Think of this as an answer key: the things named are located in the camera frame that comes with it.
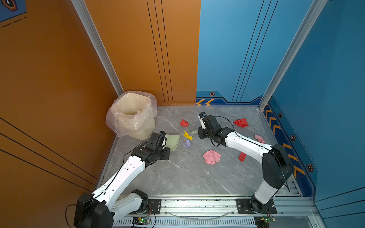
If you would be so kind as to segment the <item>green hand brush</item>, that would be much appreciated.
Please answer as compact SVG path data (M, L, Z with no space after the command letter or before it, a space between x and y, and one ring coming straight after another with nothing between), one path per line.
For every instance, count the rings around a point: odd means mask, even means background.
M198 130L193 130L193 131L189 132L190 135L191 134L196 134L196 133L198 133Z

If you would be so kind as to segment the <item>green dustpan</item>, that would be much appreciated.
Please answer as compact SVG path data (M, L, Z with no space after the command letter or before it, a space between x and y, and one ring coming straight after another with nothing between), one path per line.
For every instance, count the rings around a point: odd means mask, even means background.
M175 151L177 149L180 135L166 135L166 144L165 147L168 147L170 151Z

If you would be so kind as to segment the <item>yellow paper scrap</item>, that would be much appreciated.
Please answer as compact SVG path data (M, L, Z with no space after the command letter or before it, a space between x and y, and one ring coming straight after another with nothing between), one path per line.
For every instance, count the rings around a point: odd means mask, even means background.
M192 137L192 136L190 136L190 135L189 135L189 133L188 133L187 131L185 131L185 132L184 132L183 136L184 136L185 138L187 138L188 140L192 140L192 139L193 139L193 137Z

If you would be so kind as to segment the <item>large pink paper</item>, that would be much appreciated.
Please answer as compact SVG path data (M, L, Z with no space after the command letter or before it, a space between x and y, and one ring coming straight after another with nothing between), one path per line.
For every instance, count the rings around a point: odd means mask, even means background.
M204 153L203 158L207 164L214 165L220 161L221 155L214 150L210 150Z

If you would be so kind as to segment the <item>lilac paper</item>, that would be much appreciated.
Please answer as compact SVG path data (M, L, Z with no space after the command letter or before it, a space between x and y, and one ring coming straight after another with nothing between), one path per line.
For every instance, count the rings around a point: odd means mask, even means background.
M190 140L186 140L185 144L183 144L183 147L188 148L191 144L192 142Z

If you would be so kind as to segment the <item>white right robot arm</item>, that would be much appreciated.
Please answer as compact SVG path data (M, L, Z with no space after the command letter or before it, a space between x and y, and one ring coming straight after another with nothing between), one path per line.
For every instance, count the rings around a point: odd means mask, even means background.
M208 116L205 112L199 113L199 138L210 139L216 147L222 145L238 150L262 165L263 180L252 195L249 205L252 213L270 213L274 210L273 197L294 174L294 165L289 154L280 144L256 142L237 133L233 127L222 128L216 118L217 116Z

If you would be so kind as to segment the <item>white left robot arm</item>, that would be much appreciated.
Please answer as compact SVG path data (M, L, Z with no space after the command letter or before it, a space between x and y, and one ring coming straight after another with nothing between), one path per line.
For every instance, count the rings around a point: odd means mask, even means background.
M82 194L75 204L76 211L73 227L75 228L111 228L115 220L130 213L152 214L148 195L141 190L119 199L122 192L148 166L158 160L168 160L170 149L166 146L166 133L152 133L129 153L124 164L102 186L91 194Z

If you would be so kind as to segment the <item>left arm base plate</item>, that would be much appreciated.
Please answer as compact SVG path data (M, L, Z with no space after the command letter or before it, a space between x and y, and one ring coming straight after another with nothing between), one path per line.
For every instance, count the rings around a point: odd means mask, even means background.
M145 209L142 211L134 211L131 212L129 215L147 215L150 213L150 209L152 210L152 214L159 215L161 213L161 207L162 207L162 200L161 199L148 199L148 203Z

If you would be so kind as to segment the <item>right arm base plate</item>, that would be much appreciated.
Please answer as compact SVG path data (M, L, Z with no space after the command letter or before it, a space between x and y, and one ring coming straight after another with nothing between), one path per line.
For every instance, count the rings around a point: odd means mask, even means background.
M236 199L236 207L239 214L277 214L273 199L266 204L260 203L257 199Z

